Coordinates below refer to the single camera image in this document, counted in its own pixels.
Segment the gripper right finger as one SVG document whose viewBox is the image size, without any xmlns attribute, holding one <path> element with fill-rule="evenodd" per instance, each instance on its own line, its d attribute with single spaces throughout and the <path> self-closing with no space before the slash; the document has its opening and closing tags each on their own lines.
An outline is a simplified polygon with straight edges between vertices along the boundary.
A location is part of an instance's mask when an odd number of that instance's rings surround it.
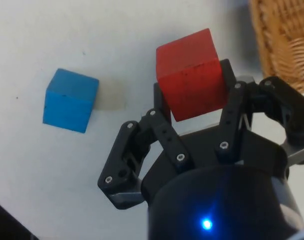
<svg viewBox="0 0 304 240">
<path fill-rule="evenodd" d="M 234 163 L 240 156 L 243 130 L 249 130 L 254 113 L 278 122 L 285 130 L 282 145 L 288 164 L 304 165 L 304 96 L 276 76 L 259 84 L 237 81 L 230 61 L 220 61 L 224 83 L 228 90 L 227 104 L 218 126 L 216 154 L 223 163 Z"/>
</svg>

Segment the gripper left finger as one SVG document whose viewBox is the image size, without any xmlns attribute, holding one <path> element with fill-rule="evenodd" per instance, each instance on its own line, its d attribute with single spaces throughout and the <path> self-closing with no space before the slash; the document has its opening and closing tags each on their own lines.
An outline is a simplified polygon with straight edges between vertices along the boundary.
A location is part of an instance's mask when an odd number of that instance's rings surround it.
<svg viewBox="0 0 304 240">
<path fill-rule="evenodd" d="M 119 210 L 142 202 L 150 204 L 168 181 L 194 167 L 189 150 L 172 126 L 171 111 L 159 84 L 153 88 L 154 107 L 139 122 L 121 125 L 97 183 Z M 140 179 L 143 161 L 155 142 L 163 151 L 150 173 Z"/>
</svg>

